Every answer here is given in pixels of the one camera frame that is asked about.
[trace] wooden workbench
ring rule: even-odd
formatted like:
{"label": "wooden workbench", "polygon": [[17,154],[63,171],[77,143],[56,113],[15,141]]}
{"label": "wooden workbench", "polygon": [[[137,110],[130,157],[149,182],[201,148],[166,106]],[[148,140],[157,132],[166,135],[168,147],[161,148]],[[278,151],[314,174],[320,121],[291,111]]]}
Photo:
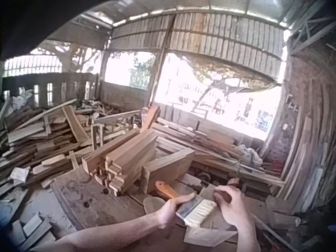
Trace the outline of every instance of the wooden workbench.
{"label": "wooden workbench", "polygon": [[[145,214],[143,206],[128,195],[115,197],[82,169],[72,170],[55,179],[55,196],[77,230],[125,222]],[[206,248],[183,242],[185,228],[173,224],[136,241],[124,251],[225,251],[235,252],[237,244],[224,242]]]}

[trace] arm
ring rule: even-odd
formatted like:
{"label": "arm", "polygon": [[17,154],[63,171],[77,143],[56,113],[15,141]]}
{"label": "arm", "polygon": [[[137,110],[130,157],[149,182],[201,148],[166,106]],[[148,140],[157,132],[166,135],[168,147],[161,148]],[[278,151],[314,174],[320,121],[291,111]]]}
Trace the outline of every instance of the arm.
{"label": "arm", "polygon": [[151,232],[165,228],[175,216],[178,204],[187,202],[194,194],[170,199],[157,212],[124,223],[92,227],[78,231],[60,240],[32,249],[36,252],[56,251],[113,251],[141,239]]}
{"label": "arm", "polygon": [[246,206],[244,194],[232,186],[219,186],[216,191],[227,192],[232,198],[232,201],[227,203],[220,193],[214,193],[224,219],[238,230],[237,252],[260,252],[256,227]]}

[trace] paint brush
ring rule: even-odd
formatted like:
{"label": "paint brush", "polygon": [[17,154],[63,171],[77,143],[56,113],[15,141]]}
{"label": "paint brush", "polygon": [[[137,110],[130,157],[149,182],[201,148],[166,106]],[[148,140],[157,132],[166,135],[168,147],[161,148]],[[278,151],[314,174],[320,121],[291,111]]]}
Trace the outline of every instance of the paint brush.
{"label": "paint brush", "polygon": [[[180,194],[163,181],[156,181],[155,185],[168,198],[180,197]],[[176,211],[176,215],[184,221],[186,226],[200,227],[205,218],[216,206],[215,202],[196,195],[191,201],[183,203]]]}

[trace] brush bristles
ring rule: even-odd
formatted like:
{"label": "brush bristles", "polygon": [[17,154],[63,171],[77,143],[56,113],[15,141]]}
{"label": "brush bristles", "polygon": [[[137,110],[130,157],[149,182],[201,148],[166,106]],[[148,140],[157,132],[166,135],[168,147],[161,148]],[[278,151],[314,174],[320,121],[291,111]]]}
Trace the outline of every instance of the brush bristles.
{"label": "brush bristles", "polygon": [[202,200],[184,219],[189,227],[199,227],[205,218],[215,209],[217,204],[213,201]]}

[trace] hand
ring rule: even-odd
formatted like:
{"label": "hand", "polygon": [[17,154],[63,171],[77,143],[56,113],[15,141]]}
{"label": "hand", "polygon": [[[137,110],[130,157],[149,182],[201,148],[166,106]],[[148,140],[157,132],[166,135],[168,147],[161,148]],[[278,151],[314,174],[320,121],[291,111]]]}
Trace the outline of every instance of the hand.
{"label": "hand", "polygon": [[158,221],[159,228],[166,228],[171,220],[175,217],[175,212],[177,210],[177,206],[191,201],[195,197],[195,193],[189,195],[183,195],[178,198],[173,198],[168,200],[160,210],[155,212]]}
{"label": "hand", "polygon": [[[227,203],[221,193],[228,193],[232,200]],[[214,198],[220,206],[224,219],[239,230],[254,228],[254,222],[250,211],[245,204],[244,194],[233,186],[218,186],[215,188]]]}

